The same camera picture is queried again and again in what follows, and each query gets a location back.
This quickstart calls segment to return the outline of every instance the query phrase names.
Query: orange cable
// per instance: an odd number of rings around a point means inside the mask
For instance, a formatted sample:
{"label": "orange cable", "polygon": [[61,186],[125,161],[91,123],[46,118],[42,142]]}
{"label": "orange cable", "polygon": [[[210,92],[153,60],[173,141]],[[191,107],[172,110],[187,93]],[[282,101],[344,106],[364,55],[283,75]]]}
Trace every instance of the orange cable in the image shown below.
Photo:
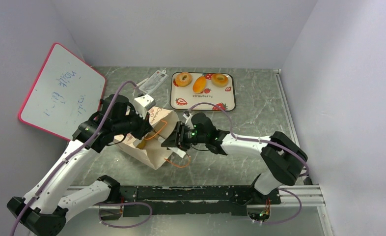
{"label": "orange cable", "polygon": [[157,131],[153,136],[149,137],[149,138],[145,138],[145,140],[150,140],[152,138],[154,138],[157,134],[159,134],[163,129],[164,127],[168,124],[167,121],[165,120],[161,120],[162,122],[164,122],[164,125],[161,127],[161,129],[159,131]]}
{"label": "orange cable", "polygon": [[179,166],[179,165],[177,165],[177,164],[174,164],[174,163],[172,163],[171,161],[169,161],[169,160],[166,159],[166,158],[164,158],[164,160],[165,160],[166,162],[170,163],[171,165],[175,166],[175,167],[178,167],[178,168],[186,168],[186,167],[188,167],[188,166],[190,165],[190,162],[192,161],[192,159],[190,158],[189,155],[187,155],[187,157],[189,158],[189,162],[188,162],[186,165],[184,165],[184,166]]}
{"label": "orange cable", "polygon": [[[121,197],[121,203],[124,203],[124,197]],[[124,209],[122,209],[123,206],[121,206],[120,213],[124,213]]]}
{"label": "orange cable", "polygon": [[268,210],[267,210],[268,215],[270,214],[270,211],[271,211],[271,200],[270,198],[268,198]]}
{"label": "orange cable", "polygon": [[265,208],[264,208],[265,212],[267,212],[267,210],[268,210],[268,204],[269,204],[269,200],[265,199]]}

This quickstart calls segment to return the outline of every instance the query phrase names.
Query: metal table surface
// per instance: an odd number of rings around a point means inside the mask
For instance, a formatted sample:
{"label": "metal table surface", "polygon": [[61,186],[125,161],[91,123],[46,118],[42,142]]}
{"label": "metal table surface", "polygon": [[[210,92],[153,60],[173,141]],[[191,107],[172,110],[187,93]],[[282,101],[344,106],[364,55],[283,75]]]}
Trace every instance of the metal table surface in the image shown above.
{"label": "metal table surface", "polygon": [[[160,67],[94,67],[107,79],[105,96],[115,93],[126,80],[139,82],[150,77]],[[293,139],[280,86],[273,70],[229,68],[165,68],[171,76],[175,72],[228,73],[234,79],[236,109],[229,112],[234,131],[242,135],[266,136],[282,131]],[[168,78],[151,95],[158,107],[172,109],[169,104],[171,79]],[[132,86],[120,94],[132,98]],[[227,117],[220,112],[205,112],[213,124],[229,130]],[[177,111],[179,118],[182,112]],[[117,147],[106,147],[99,157],[83,168],[74,186],[88,186],[98,177],[109,175],[122,185],[246,185],[268,170],[259,156],[214,155],[208,151],[189,150],[191,164],[184,169],[164,163],[158,170],[142,164]],[[174,163],[184,164],[187,158],[171,157]]]}
{"label": "metal table surface", "polygon": [[[270,221],[285,219],[296,207],[278,207]],[[144,220],[130,217],[114,225],[132,225]],[[229,214],[155,215],[144,225],[131,229],[114,229],[99,224],[96,210],[85,210],[71,219],[58,236],[325,236],[315,207],[304,207],[296,219],[280,225],[252,224],[246,217]]]}

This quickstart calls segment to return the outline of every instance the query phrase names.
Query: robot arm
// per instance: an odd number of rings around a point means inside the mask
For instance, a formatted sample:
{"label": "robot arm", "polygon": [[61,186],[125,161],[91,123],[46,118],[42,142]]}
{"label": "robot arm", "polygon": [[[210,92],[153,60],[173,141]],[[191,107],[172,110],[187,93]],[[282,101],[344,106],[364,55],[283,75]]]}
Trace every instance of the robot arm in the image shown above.
{"label": "robot arm", "polygon": [[[15,217],[18,217],[25,205],[32,197],[35,197],[35,193],[42,183],[50,178],[43,192],[29,205],[21,218],[21,223],[36,235],[57,235],[67,221],[88,207],[99,202],[113,203],[119,201],[120,183],[108,176],[98,178],[92,185],[74,194],[63,196],[82,167],[97,157],[102,149],[113,141],[115,135],[131,134],[135,138],[141,139],[153,130],[149,123],[148,110],[155,105],[154,99],[145,95],[135,98],[134,103],[131,104],[126,97],[119,95],[93,142],[67,161],[66,157],[94,134],[111,100],[112,95],[103,100],[101,111],[94,113],[88,121],[80,124],[65,152],[34,188],[24,197],[13,197],[8,202],[8,209]],[[54,173],[61,162],[65,163],[51,177],[50,175]]]}
{"label": "robot arm", "polygon": [[272,136],[234,138],[229,131],[218,130],[204,113],[190,115],[185,113],[186,123],[177,122],[172,134],[162,143],[162,147],[178,147],[188,150],[191,145],[205,144],[214,154],[240,154],[262,157],[269,172],[260,175],[254,188],[263,195],[269,194],[281,185],[294,185],[303,164],[291,154],[271,144],[246,141],[246,139],[268,140],[280,144],[307,161],[307,155],[284,133],[275,132]]}

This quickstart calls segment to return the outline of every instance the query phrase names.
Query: white wall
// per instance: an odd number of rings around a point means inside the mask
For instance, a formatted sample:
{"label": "white wall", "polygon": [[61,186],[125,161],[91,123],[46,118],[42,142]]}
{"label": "white wall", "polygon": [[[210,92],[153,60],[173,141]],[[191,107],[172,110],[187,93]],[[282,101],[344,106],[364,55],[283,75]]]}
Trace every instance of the white wall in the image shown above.
{"label": "white wall", "polygon": [[317,0],[52,0],[95,65],[280,68]]}
{"label": "white wall", "polygon": [[[14,216],[6,208],[58,159],[65,142],[20,123],[17,113],[51,45],[77,46],[49,0],[0,0],[0,236]],[[19,226],[16,235],[25,235]]]}
{"label": "white wall", "polygon": [[319,0],[282,79],[336,235],[386,235],[386,0]]}

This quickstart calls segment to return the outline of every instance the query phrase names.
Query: paper bag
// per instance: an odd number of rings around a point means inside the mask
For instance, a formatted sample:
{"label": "paper bag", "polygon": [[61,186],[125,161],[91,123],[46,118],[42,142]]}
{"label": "paper bag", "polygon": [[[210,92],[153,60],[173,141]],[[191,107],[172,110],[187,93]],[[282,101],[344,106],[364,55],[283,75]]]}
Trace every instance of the paper bag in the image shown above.
{"label": "paper bag", "polygon": [[[165,159],[168,159],[173,152],[165,147],[161,147],[161,143],[172,133],[179,118],[174,111],[159,107],[153,107],[148,112],[150,113],[150,124],[154,131],[150,132],[147,137],[151,137],[156,132],[161,131],[154,138],[145,141],[145,146],[142,149],[137,148],[141,140],[134,138],[130,134],[117,146],[135,159],[156,170],[164,164]],[[122,138],[123,135],[117,135],[114,141],[117,143]],[[182,157],[186,154],[178,148],[173,149]]]}

